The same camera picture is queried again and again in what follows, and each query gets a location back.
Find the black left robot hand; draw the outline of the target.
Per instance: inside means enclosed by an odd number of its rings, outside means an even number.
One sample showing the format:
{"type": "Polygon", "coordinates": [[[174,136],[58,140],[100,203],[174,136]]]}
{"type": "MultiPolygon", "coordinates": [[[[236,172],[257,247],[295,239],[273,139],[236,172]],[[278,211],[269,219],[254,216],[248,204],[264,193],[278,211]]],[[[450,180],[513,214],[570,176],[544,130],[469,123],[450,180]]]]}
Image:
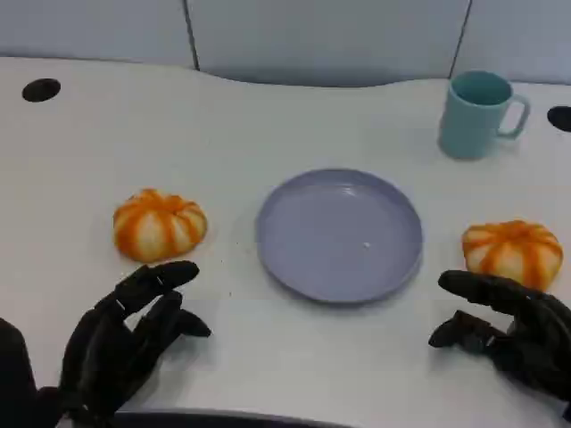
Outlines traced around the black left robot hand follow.
{"type": "Polygon", "coordinates": [[[188,260],[143,265],[84,314],[65,348],[59,382],[72,420],[111,426],[176,339],[211,335],[201,318],[183,309],[178,292],[199,272],[188,260]]]}

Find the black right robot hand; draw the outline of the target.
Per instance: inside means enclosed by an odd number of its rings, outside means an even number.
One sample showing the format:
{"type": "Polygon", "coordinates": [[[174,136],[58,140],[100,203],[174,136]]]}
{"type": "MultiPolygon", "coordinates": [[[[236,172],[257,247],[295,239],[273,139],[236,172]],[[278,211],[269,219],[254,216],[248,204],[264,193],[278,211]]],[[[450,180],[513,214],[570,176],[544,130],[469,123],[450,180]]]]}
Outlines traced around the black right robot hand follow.
{"type": "Polygon", "coordinates": [[[438,285],[470,303],[488,306],[513,321],[503,332],[462,310],[433,331],[436,349],[461,348],[489,358],[509,379],[570,402],[570,309],[553,295],[507,277],[446,270],[438,285]]]}

